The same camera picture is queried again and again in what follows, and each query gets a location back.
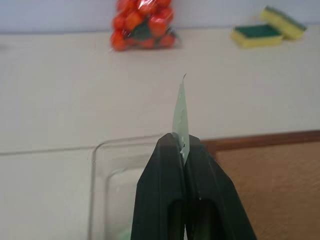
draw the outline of red mesh bag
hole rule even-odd
[[[172,48],[177,35],[170,27],[172,0],[117,0],[111,46],[116,51],[129,48]]]

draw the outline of yellow sponge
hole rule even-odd
[[[237,26],[232,29],[231,38],[242,48],[279,45],[283,35],[268,24]]]
[[[297,22],[284,12],[270,6],[267,6],[262,11],[260,18],[266,20],[272,27],[291,40],[301,38],[307,29],[306,26]]]

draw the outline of white countertop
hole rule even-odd
[[[320,27],[247,50],[230,31],[121,53],[107,33],[0,35],[0,239],[86,239],[91,147],[170,132],[185,73],[192,135],[320,129]]]

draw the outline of white wall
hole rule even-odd
[[[116,0],[0,0],[0,33],[79,32],[110,28]],[[248,23],[278,7],[305,23],[320,22],[320,0],[173,0],[176,27]]]

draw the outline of clear glass container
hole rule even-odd
[[[95,148],[88,240],[130,240],[137,182],[163,135],[111,140]]]

